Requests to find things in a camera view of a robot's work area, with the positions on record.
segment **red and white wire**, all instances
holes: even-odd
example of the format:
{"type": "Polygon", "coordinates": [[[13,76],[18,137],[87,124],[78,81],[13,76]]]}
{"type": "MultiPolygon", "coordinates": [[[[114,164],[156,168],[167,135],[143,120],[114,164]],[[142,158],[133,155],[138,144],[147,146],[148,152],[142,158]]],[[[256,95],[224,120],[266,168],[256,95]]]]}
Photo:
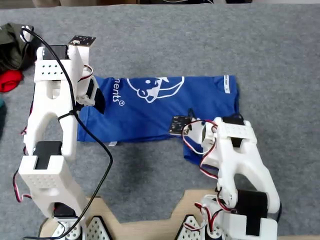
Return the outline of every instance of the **red and white wire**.
{"type": "Polygon", "coordinates": [[[220,201],[220,192],[221,190],[218,192],[217,196],[216,196],[216,202],[219,204],[219,206],[226,212],[231,212],[231,208],[228,208],[227,206],[225,206],[221,201],[220,201]]]}
{"type": "Polygon", "coordinates": [[[90,72],[90,74],[81,77],[78,82],[90,78],[90,77],[92,76],[92,74],[94,73],[94,69],[93,69],[91,66],[89,66],[89,65],[84,65],[84,67],[90,69],[91,72],[90,72]]]}
{"type": "Polygon", "coordinates": [[[13,185],[13,189],[14,189],[14,194],[15,194],[15,198],[17,200],[18,203],[22,203],[22,201],[24,200],[24,198],[28,198],[28,199],[32,199],[30,194],[22,194],[20,195],[19,192],[19,188],[18,185],[16,184],[16,176],[18,173],[18,169],[15,171],[15,173],[13,174],[13,178],[12,178],[12,185],[13,185]]]}
{"type": "Polygon", "coordinates": [[[192,121],[188,124],[186,124],[182,131],[181,131],[181,137],[182,137],[182,141],[185,143],[185,145],[187,145],[188,148],[190,148],[192,151],[194,151],[196,154],[200,154],[200,155],[203,155],[203,154],[206,154],[210,151],[210,149],[208,149],[208,151],[205,151],[205,152],[199,152],[197,151],[185,138],[185,134],[184,134],[184,131],[186,129],[186,127],[190,126],[191,124],[194,124],[194,123],[197,123],[197,122],[206,122],[206,123],[210,123],[213,125],[213,127],[216,127],[218,126],[214,121],[210,121],[210,120],[195,120],[195,121],[192,121]]]}
{"type": "Polygon", "coordinates": [[[223,211],[223,210],[220,209],[220,210],[216,211],[216,212],[213,214],[213,216],[212,216],[211,223],[210,223],[210,224],[211,224],[211,228],[209,228],[209,229],[211,229],[211,233],[212,233],[212,231],[214,230],[215,220],[216,220],[218,214],[219,214],[221,211],[223,211]]]}
{"type": "Polygon", "coordinates": [[[200,231],[201,229],[203,229],[205,227],[205,225],[201,226],[201,227],[194,227],[192,225],[190,225],[189,223],[183,223],[183,226],[190,230],[191,232],[196,232],[196,231],[200,231]]]}
{"type": "Polygon", "coordinates": [[[195,205],[198,209],[200,209],[201,214],[202,214],[202,209],[205,210],[206,216],[207,216],[207,221],[208,221],[209,230],[210,230],[210,232],[212,232],[212,231],[213,231],[213,229],[211,228],[212,217],[211,217],[210,209],[207,208],[206,206],[203,206],[203,205],[202,205],[201,203],[199,203],[199,202],[195,202],[194,205],[195,205]]]}
{"type": "Polygon", "coordinates": [[[199,168],[200,168],[200,171],[205,174],[206,176],[208,176],[209,178],[212,178],[212,179],[215,179],[215,180],[218,180],[218,176],[215,175],[215,174],[212,174],[211,172],[205,170],[203,167],[202,167],[202,164],[204,162],[204,160],[206,159],[207,156],[210,155],[210,153],[215,149],[216,147],[216,141],[214,141],[212,147],[209,149],[209,151],[203,156],[203,158],[201,159],[200,161],[200,164],[199,164],[199,168]]]}

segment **red cloth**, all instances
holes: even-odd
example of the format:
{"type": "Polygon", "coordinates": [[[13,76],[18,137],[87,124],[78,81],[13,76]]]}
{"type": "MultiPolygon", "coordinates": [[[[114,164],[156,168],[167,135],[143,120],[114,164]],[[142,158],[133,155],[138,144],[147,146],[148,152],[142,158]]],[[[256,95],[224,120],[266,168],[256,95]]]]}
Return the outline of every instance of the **red cloth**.
{"type": "Polygon", "coordinates": [[[0,92],[6,93],[18,86],[23,79],[22,72],[16,70],[7,70],[0,74],[0,92]]]}

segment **green cloth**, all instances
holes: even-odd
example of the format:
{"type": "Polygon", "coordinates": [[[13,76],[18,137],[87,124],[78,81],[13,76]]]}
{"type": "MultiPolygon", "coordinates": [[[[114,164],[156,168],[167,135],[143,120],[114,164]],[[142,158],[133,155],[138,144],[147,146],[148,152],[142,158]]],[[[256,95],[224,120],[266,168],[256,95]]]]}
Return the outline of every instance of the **green cloth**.
{"type": "Polygon", "coordinates": [[[35,41],[28,44],[20,38],[22,26],[25,25],[7,23],[0,26],[0,74],[6,70],[23,70],[34,62],[35,41]]]}

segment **wire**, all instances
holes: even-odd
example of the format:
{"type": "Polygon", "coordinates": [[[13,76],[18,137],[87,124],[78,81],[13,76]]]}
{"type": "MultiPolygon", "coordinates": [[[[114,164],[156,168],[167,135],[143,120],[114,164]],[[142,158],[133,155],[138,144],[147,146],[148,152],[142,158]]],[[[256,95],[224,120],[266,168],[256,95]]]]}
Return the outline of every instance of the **wire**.
{"type": "Polygon", "coordinates": [[[199,154],[199,155],[203,155],[203,154],[206,154],[210,151],[210,149],[208,149],[208,151],[205,151],[205,152],[199,152],[197,151],[189,142],[187,142],[186,138],[185,138],[185,129],[186,127],[190,126],[191,124],[194,124],[194,123],[197,123],[197,122],[206,122],[206,123],[210,123],[212,124],[213,126],[218,126],[214,121],[210,121],[210,120],[195,120],[195,121],[192,121],[186,125],[184,125],[184,127],[182,128],[182,131],[181,131],[181,137],[182,137],[182,141],[187,145],[188,148],[190,148],[192,151],[194,151],[196,154],[199,154]]]}
{"type": "Polygon", "coordinates": [[[276,217],[276,222],[277,222],[277,223],[279,223],[281,214],[282,214],[282,203],[280,202],[280,207],[279,207],[279,211],[278,211],[278,216],[276,217]]]}
{"type": "Polygon", "coordinates": [[[64,234],[65,230],[66,230],[66,227],[60,221],[58,221],[58,224],[60,224],[63,227],[63,232],[60,234],[60,236],[62,236],[64,234]]]}
{"type": "MultiPolygon", "coordinates": [[[[36,84],[34,83],[34,84],[33,84],[32,101],[31,101],[31,105],[30,105],[30,109],[29,109],[29,116],[31,115],[32,109],[33,109],[33,106],[34,106],[35,89],[36,89],[36,84]]],[[[20,134],[21,134],[22,136],[25,135],[25,134],[27,134],[27,126],[28,126],[28,123],[25,125],[24,129],[20,132],[20,134]]]]}
{"type": "Polygon", "coordinates": [[[30,194],[22,194],[22,195],[20,195],[19,188],[18,188],[18,185],[16,183],[16,176],[17,176],[18,171],[19,171],[19,168],[13,174],[12,185],[13,185],[14,194],[15,194],[15,198],[16,198],[17,202],[18,203],[22,203],[24,198],[32,199],[32,197],[31,197],[30,194]]]}
{"type": "Polygon", "coordinates": [[[199,163],[199,168],[200,168],[200,171],[201,171],[203,174],[205,174],[206,176],[208,176],[209,178],[218,180],[218,176],[217,176],[217,175],[212,174],[211,172],[205,170],[205,169],[202,167],[204,160],[207,158],[207,156],[210,155],[210,153],[215,149],[215,147],[216,147],[216,140],[214,141],[214,143],[213,143],[212,147],[210,148],[210,150],[209,150],[209,151],[203,156],[203,158],[201,159],[201,161],[200,161],[200,163],[199,163]]]}
{"type": "Polygon", "coordinates": [[[223,211],[222,209],[219,209],[218,211],[216,211],[214,214],[213,214],[213,216],[212,216],[212,218],[211,218],[211,233],[212,233],[212,231],[214,230],[214,225],[215,225],[215,219],[217,218],[217,216],[218,216],[218,214],[221,212],[221,211],[223,211]]]}
{"type": "Polygon", "coordinates": [[[198,232],[198,231],[200,231],[201,229],[203,229],[205,225],[203,225],[203,226],[201,226],[201,227],[194,227],[194,226],[192,226],[192,225],[184,222],[184,223],[183,223],[183,226],[184,226],[186,229],[190,230],[191,232],[198,232]]]}
{"type": "Polygon", "coordinates": [[[108,148],[104,145],[104,143],[102,141],[100,141],[85,125],[84,123],[80,120],[77,112],[76,112],[76,101],[75,101],[75,95],[74,95],[74,89],[72,86],[72,82],[70,80],[70,77],[64,67],[64,65],[62,64],[62,62],[60,61],[59,57],[57,56],[57,54],[55,53],[55,51],[51,48],[51,46],[42,38],[40,37],[38,34],[36,34],[35,32],[23,27],[21,28],[20,34],[23,35],[23,31],[26,31],[27,33],[30,33],[32,36],[36,37],[43,45],[45,45],[47,47],[47,49],[49,50],[49,52],[53,55],[53,57],[55,58],[55,60],[57,61],[57,63],[59,64],[59,66],[61,67],[62,72],[65,75],[65,78],[68,82],[69,85],[69,89],[70,89],[70,96],[71,96],[71,103],[72,103],[72,110],[70,111],[70,115],[74,115],[75,119],[77,120],[77,122],[81,125],[81,127],[84,129],[84,131],[86,131],[87,134],[89,134],[90,137],[92,137],[107,153],[107,155],[109,156],[109,164],[104,172],[104,175],[102,176],[100,182],[98,183],[96,189],[94,190],[89,202],[87,203],[87,205],[84,207],[82,213],[80,214],[80,216],[78,217],[78,219],[74,222],[74,224],[62,235],[60,236],[56,236],[56,237],[36,237],[36,236],[25,236],[23,237],[23,239],[34,239],[34,240],[58,240],[61,239],[65,236],[67,236],[73,229],[75,226],[77,226],[77,224],[81,221],[81,219],[83,218],[83,216],[86,214],[87,210],[89,209],[91,203],[93,202],[93,200],[95,199],[101,185],[104,183],[110,168],[114,162],[113,156],[111,154],[111,152],[108,150],[108,148]]]}
{"type": "Polygon", "coordinates": [[[84,67],[90,69],[91,72],[90,72],[90,74],[88,74],[87,76],[81,77],[81,78],[78,80],[78,82],[90,78],[90,77],[92,76],[92,74],[94,73],[94,69],[93,69],[91,66],[89,66],[89,65],[84,65],[84,67]]]}
{"type": "Polygon", "coordinates": [[[221,202],[221,200],[220,200],[220,193],[221,193],[221,191],[222,191],[222,188],[220,189],[220,191],[218,191],[218,194],[217,194],[217,196],[216,196],[216,202],[220,205],[220,207],[224,210],[224,211],[226,211],[226,212],[231,212],[231,208],[228,208],[224,203],[222,203],[221,202]]]}

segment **black cable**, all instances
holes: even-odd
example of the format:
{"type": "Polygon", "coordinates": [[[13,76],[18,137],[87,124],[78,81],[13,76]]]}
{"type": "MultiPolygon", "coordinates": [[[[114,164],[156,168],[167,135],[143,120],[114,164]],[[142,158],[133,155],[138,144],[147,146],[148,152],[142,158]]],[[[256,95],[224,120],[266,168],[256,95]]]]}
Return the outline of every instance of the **black cable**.
{"type": "Polygon", "coordinates": [[[279,211],[278,211],[278,216],[276,217],[276,222],[277,222],[277,223],[279,223],[281,214],[282,214],[282,203],[280,202],[280,207],[279,207],[279,211]]]}
{"type": "Polygon", "coordinates": [[[58,224],[60,224],[60,225],[63,227],[63,232],[59,235],[59,237],[60,237],[60,236],[62,236],[62,235],[65,233],[66,227],[65,227],[65,225],[63,225],[63,224],[62,224],[61,222],[59,222],[59,221],[58,221],[58,224]]]}
{"type": "Polygon", "coordinates": [[[27,33],[31,34],[32,36],[36,37],[37,39],[39,39],[39,41],[46,46],[46,48],[49,50],[49,52],[53,55],[53,57],[55,58],[55,60],[57,61],[57,63],[59,64],[59,66],[61,67],[65,78],[69,84],[69,89],[70,89],[70,95],[71,95],[71,102],[72,102],[72,110],[69,112],[70,115],[74,115],[75,119],[77,120],[77,122],[81,125],[81,127],[86,131],[87,134],[90,135],[90,137],[92,137],[108,154],[109,156],[109,164],[104,172],[103,177],[101,178],[98,186],[96,187],[96,189],[94,190],[94,193],[92,194],[92,197],[90,198],[89,202],[87,203],[87,205],[85,206],[85,208],[83,209],[82,213],[80,214],[80,216],[78,217],[78,219],[75,221],[75,223],[69,228],[69,230],[67,230],[64,234],[60,235],[60,236],[55,236],[55,237],[36,237],[36,236],[24,236],[23,239],[34,239],[34,240],[58,240],[61,239],[65,236],[67,236],[72,229],[74,229],[74,227],[80,222],[80,220],[82,219],[82,217],[86,214],[87,210],[89,209],[91,203],[93,202],[93,200],[95,199],[101,185],[104,183],[110,168],[114,162],[114,159],[112,157],[111,152],[108,150],[108,148],[104,145],[104,143],[102,141],[100,141],[85,125],[84,123],[80,120],[78,114],[76,113],[76,102],[75,102],[75,96],[74,96],[74,89],[72,86],[72,82],[69,78],[69,75],[64,67],[64,65],[62,64],[62,62],[60,61],[59,57],[57,56],[57,54],[55,53],[55,51],[51,48],[51,46],[39,35],[37,35],[35,32],[27,29],[27,28],[21,28],[20,34],[23,35],[24,31],[26,31],[27,33]]]}

